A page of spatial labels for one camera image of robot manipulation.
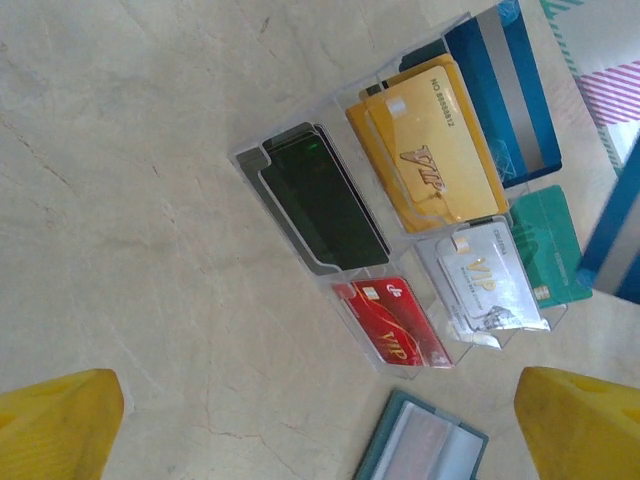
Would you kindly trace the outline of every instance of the silver stripe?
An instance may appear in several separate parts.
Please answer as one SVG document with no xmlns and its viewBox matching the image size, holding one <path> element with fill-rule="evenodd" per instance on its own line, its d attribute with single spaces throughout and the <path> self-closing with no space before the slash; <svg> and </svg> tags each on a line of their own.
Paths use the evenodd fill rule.
<svg viewBox="0 0 640 480">
<path fill-rule="evenodd" d="M 614 294 L 620 289 L 640 252 L 640 195 L 625 219 L 598 272 L 594 288 Z"/>
<path fill-rule="evenodd" d="M 492 8 L 480 14 L 478 26 L 487 46 L 489 59 L 498 79 L 498 85 L 520 145 L 524 163 L 529 172 L 540 170 L 545 167 L 545 163 L 533 123 L 531 123 L 527 102 L 518 80 L 516 67 L 511 58 L 511 51 L 507 44 L 507 37 L 504 35 L 498 9 Z"/>
</svg>

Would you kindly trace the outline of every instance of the white vip card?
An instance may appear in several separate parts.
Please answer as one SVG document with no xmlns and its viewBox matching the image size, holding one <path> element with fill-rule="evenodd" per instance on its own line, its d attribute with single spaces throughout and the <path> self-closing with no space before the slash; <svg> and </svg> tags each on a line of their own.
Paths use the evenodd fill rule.
<svg viewBox="0 0 640 480">
<path fill-rule="evenodd" d="M 441 239 L 436 255 L 472 330 L 545 328 L 504 219 Z"/>
</svg>

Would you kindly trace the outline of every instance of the green card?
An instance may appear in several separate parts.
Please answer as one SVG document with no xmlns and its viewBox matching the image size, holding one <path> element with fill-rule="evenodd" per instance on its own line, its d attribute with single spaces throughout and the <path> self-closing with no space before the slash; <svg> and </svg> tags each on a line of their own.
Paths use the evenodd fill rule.
<svg viewBox="0 0 640 480">
<path fill-rule="evenodd" d="M 591 297 L 591 289 L 576 281 L 580 245 L 562 189 L 556 185 L 519 198 L 511 215 L 511 233 L 540 308 Z"/>
</svg>

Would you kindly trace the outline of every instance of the striped surface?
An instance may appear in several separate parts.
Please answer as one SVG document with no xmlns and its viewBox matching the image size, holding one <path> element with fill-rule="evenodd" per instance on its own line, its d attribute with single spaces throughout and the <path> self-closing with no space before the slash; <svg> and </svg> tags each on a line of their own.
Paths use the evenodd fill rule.
<svg viewBox="0 0 640 480">
<path fill-rule="evenodd" d="M 636 114 L 635 112 L 637 110 L 640 110 L 636 108 L 638 106 L 638 103 L 636 103 L 636 98 L 640 99 L 640 94 L 638 94 L 637 89 L 635 92 L 636 95 L 633 95 L 632 92 L 622 90 L 621 88 L 611 88 L 611 85 L 618 85 L 619 83 L 614 82 L 613 80 L 608 80 L 605 75 L 613 75 L 616 78 L 617 78 L 617 75 L 612 74 L 611 72 L 607 72 L 606 70 L 604 72 L 600 72 L 603 75 L 596 75 L 595 73 L 593 75 L 582 75 L 578 71 L 576 62 L 573 60 L 571 56 L 571 52 L 569 51 L 569 46 L 567 45 L 564 39 L 564 36 L 562 35 L 560 27 L 558 26 L 558 24 L 555 22 L 554 19 L 558 14 L 561 14 L 570 10 L 571 7 L 578 7 L 580 5 L 584 5 L 584 3 L 585 2 L 582 0 L 554 0 L 554 1 L 540 0 L 540 4 L 542 5 L 544 13 L 547 19 L 549 20 L 549 25 L 551 26 L 553 35 L 556 37 L 556 41 L 560 46 L 560 51 L 562 52 L 562 55 L 564 56 L 564 60 L 567 63 L 567 67 L 569 67 L 569 71 L 573 75 L 573 78 L 575 79 L 576 84 L 578 85 L 578 88 L 582 93 L 585 103 L 587 104 L 587 107 L 589 107 L 591 116 L 594 119 L 596 126 L 598 127 L 598 135 L 600 136 L 600 139 L 604 144 L 604 148 L 607 151 L 607 155 L 609 156 L 609 161 L 613 165 L 613 168 L 615 169 L 616 173 L 620 175 L 620 173 L 622 172 L 622 161 L 620 159 L 620 155 L 618 155 L 616 151 L 613 141 L 611 140 L 611 135 L 609 134 L 609 130 L 607 127 L 610 125 L 614 125 L 615 123 L 623 123 L 623 122 L 631 121 L 632 118 L 629 115 L 631 114 L 635 115 Z M 634 64 L 630 66 L 634 69 L 640 67 L 640 65 L 637 62 L 634 62 Z M 598 81 L 594 82 L 591 80 L 591 77 L 594 75 L 598 79 Z M 603 85 L 603 84 L 604 84 L 604 88 L 606 88 L 607 90 L 603 90 L 602 88 L 596 87 L 596 85 Z M 622 96 L 622 98 L 630 101 L 631 103 L 629 105 L 625 105 L 624 102 L 620 102 L 620 100 L 618 100 L 620 97 L 619 92 L 623 92 L 626 95 L 626 97 Z M 611 112 L 609 110 L 612 108 L 610 102 L 613 100 L 612 98 L 607 98 L 604 95 L 615 98 L 617 100 L 617 103 L 615 103 L 616 107 L 618 107 L 622 103 L 622 107 L 625 110 L 617 108 L 617 109 L 614 109 L 615 110 L 614 112 Z M 597 105 L 599 105 L 600 108 L 594 108 L 591 106 L 593 103 L 596 103 L 595 99 L 600 99 L 600 101 L 597 102 Z M 616 113 L 618 113 L 620 110 L 624 111 L 625 114 L 616 115 Z M 594 112 L 596 111 L 600 112 L 601 115 L 595 115 Z"/>
</svg>

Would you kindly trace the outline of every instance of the marble floor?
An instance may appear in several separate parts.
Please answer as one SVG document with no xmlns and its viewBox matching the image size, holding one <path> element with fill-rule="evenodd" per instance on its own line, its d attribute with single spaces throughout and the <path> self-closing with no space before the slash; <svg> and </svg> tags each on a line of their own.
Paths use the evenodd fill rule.
<svg viewBox="0 0 640 480">
<path fill-rule="evenodd" d="M 552 334 L 453 371 L 380 376 L 243 184 L 253 134 L 489 0 L 0 2 L 0 390 L 109 367 L 105 479 L 339 479 L 401 386 L 536 473 L 528 365 L 640 385 L 638 307 L 596 293 Z M 536 0 L 523 0 L 584 244 L 615 175 Z"/>
</svg>

